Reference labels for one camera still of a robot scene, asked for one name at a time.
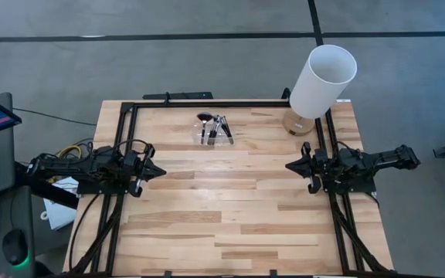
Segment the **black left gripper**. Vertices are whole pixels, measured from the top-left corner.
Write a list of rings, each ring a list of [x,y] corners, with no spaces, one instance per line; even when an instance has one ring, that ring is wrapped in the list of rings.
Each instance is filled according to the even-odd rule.
[[[152,157],[155,149],[152,144],[147,144],[143,150],[143,157],[140,157],[140,152],[131,150],[127,152],[124,166],[127,168],[127,173],[130,175],[128,179],[127,192],[135,198],[139,198],[143,192],[141,186],[143,181],[150,181],[154,178],[159,178],[166,175],[166,171],[154,164]]]

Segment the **black aluminium table frame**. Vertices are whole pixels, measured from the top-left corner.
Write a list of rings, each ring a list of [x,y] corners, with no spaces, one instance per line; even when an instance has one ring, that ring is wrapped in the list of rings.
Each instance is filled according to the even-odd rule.
[[[303,142],[282,127],[288,109],[286,100],[104,101],[94,144],[153,144],[167,174],[139,198],[81,197],[65,277],[391,276],[374,199],[310,194],[285,168]],[[196,144],[201,112],[225,116],[235,144]]]

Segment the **black diagonal bar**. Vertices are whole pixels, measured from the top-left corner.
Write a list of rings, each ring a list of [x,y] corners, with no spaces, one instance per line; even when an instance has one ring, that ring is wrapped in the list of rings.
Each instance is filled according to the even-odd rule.
[[[15,185],[17,187],[29,186],[33,195],[48,199],[70,209],[76,209],[78,206],[79,199],[75,194],[68,192],[65,189],[58,188],[46,180],[28,177],[26,175],[18,175],[15,178]]]

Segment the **white shade wooden base lamp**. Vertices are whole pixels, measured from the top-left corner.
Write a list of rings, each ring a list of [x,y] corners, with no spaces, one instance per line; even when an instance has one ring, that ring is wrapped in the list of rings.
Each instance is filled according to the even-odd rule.
[[[315,120],[336,103],[357,72],[355,57],[348,50],[336,45],[314,48],[290,91],[284,129],[294,136],[312,131]]]

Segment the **black computer mouse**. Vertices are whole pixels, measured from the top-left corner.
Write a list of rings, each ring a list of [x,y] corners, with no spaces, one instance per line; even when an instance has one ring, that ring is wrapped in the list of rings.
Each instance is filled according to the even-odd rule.
[[[2,252],[6,261],[17,266],[28,257],[28,245],[25,234],[21,229],[12,229],[2,239]]]

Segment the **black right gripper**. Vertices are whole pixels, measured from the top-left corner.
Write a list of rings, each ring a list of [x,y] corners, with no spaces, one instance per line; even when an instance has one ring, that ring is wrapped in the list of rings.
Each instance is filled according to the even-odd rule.
[[[308,191],[311,194],[316,194],[321,189],[322,181],[321,175],[326,169],[328,161],[328,154],[325,148],[318,148],[314,150],[314,155],[311,155],[311,145],[305,141],[301,148],[303,157],[285,164],[285,168],[306,178],[309,175],[311,183],[308,185]]]

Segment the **clear acrylic brush organizer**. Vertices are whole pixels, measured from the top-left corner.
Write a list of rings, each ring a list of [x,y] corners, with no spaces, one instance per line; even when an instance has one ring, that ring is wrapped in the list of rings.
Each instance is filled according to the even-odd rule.
[[[196,144],[206,145],[206,146],[223,146],[223,145],[234,145],[235,138],[230,129],[229,123],[225,116],[219,114],[212,114],[214,116],[213,120],[206,125],[206,135],[204,144],[200,143],[201,133],[202,133],[202,123],[197,118],[193,124],[192,128],[192,139]]]

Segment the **black fan makeup brush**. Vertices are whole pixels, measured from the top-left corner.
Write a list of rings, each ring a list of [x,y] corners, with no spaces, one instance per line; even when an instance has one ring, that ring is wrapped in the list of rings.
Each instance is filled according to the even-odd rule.
[[[202,123],[202,133],[201,133],[200,143],[204,144],[205,135],[206,135],[206,125],[207,125],[208,122],[213,120],[214,116],[211,113],[209,113],[209,112],[201,112],[201,113],[197,114],[197,118]]]

